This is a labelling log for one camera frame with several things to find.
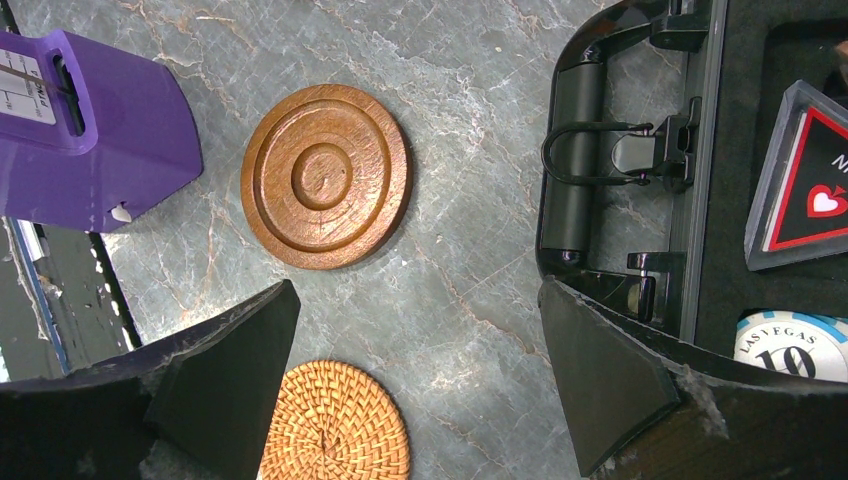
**black foam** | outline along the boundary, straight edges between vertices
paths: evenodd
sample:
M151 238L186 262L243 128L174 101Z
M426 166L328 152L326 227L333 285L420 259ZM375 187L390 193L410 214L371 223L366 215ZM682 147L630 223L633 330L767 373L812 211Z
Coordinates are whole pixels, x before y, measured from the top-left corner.
M762 272L744 235L784 90L822 88L848 40L848 2L729 0L695 343L732 355L736 323L758 309L848 316L848 255Z

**white poker chip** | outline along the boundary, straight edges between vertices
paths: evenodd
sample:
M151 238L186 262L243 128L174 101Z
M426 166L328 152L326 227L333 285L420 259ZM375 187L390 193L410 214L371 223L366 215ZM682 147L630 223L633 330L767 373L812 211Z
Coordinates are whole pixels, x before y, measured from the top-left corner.
M848 382L848 322L766 310L742 319L733 358L790 375Z

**black carrying case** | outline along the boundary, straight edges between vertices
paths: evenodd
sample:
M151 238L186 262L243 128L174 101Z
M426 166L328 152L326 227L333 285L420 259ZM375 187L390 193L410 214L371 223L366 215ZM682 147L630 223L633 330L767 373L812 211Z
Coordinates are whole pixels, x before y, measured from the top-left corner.
M698 0L687 12L680 3L625 0L589 20L557 63L548 123L554 134L613 125L600 122L606 63L619 51L648 38L658 48L690 52L676 116L682 128L661 132L673 137L668 143L680 138L680 148L672 145L663 160L685 157L685 172L669 175L679 185L668 188L674 196L668 252L622 258L632 274L587 265L595 190L640 187L579 184L597 178L598 163L608 160L598 158L602 133L574 130L551 142L552 163L578 184L545 172L537 264L543 276L614 311L732 355L736 323L753 310L848 316L848 256L749 272L743 251L783 92L799 79L825 87L835 70L833 47L848 40L848 2ZM656 139L658 148L663 141Z
M826 87L848 2L681 3L606 8L554 72L536 257L578 465L602 478L831 478L848 468L832 448L848 441L848 386L728 357L752 311L848 316L846 255L760 272L744 257L783 92L799 79ZM654 163L633 162L664 174L673 195L668 250L630 253L631 273L605 272L587 260L595 192L640 188L597 180L609 161L598 158L599 130L631 127L601 121L606 64L645 39L689 53L680 112L643 149Z

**purple box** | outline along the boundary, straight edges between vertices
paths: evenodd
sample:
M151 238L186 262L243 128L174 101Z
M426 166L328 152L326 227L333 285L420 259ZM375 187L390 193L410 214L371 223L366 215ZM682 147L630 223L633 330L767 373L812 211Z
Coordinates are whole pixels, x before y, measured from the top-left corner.
M0 214L110 232L200 175L197 128L165 66L60 30L0 32L0 62L11 68L61 85L57 58L84 131L67 95L0 72ZM125 212L113 215L117 206Z

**gray marble countertop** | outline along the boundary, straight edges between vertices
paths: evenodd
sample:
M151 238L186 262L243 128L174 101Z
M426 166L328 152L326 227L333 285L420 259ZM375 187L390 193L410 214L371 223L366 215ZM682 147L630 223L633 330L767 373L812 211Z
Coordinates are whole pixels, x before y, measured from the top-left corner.
M577 478L542 334L533 241L550 75L602 0L12 0L21 31L62 28L167 65L197 121L203 175L105 236L150 342L283 278L302 300L290 367L373 375L406 420L415 479ZM677 110L682 59L642 46L611 67L609 113ZM260 118L319 83L374 95L412 145L411 204L386 246L332 272L256 241L239 173ZM609 190L595 262L662 248L668 198Z

